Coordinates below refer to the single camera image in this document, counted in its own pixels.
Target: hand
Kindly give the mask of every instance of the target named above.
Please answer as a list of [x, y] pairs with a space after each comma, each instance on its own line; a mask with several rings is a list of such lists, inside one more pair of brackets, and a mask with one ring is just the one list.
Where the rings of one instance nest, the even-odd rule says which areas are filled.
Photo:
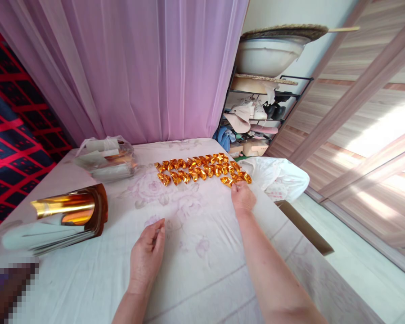
[[150, 294], [162, 264], [164, 245], [165, 218], [162, 218], [147, 226], [132, 248], [128, 292]]
[[233, 200], [236, 214], [239, 212], [252, 212], [257, 202], [246, 181], [239, 181], [237, 184], [233, 183], [231, 187], [231, 199]]

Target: purple curtain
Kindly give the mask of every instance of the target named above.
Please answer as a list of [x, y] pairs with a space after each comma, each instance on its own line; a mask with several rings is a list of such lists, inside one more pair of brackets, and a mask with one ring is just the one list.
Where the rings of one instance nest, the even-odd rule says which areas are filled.
[[0, 31], [77, 144], [212, 137], [248, 0], [0, 0]]

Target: plastic bag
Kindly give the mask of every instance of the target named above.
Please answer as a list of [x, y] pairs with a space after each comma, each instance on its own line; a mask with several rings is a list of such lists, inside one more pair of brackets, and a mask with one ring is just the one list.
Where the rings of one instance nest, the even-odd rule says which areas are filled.
[[309, 175], [287, 159], [250, 157], [238, 163], [272, 201], [292, 203], [309, 185]]
[[138, 165], [134, 148], [122, 136], [84, 140], [73, 162], [100, 182], [131, 177]]

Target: red and black fabric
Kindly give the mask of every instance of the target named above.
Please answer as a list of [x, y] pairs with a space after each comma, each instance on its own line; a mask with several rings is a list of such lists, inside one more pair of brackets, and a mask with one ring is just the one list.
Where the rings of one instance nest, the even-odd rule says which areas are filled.
[[55, 166], [0, 97], [0, 223]]
[[0, 223], [71, 148], [0, 34]]

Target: wardrobe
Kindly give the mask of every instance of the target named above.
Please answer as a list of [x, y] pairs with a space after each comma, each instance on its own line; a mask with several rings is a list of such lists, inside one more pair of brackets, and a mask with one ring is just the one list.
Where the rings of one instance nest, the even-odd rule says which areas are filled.
[[267, 155], [405, 271], [405, 0], [359, 1]]

